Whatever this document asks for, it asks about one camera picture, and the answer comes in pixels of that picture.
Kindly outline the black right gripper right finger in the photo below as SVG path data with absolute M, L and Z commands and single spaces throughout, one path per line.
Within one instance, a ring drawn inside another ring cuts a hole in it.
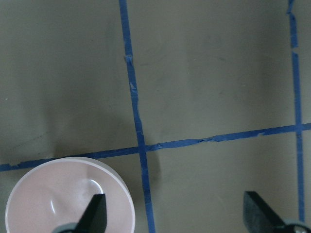
M 244 192 L 243 222 L 249 233 L 280 233 L 286 228 L 284 221 L 255 191 Z

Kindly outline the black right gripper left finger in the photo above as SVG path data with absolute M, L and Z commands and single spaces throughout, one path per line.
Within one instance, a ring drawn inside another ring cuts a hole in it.
M 104 233 L 107 228 L 107 207 L 105 194 L 92 197 L 77 226 L 76 233 Z

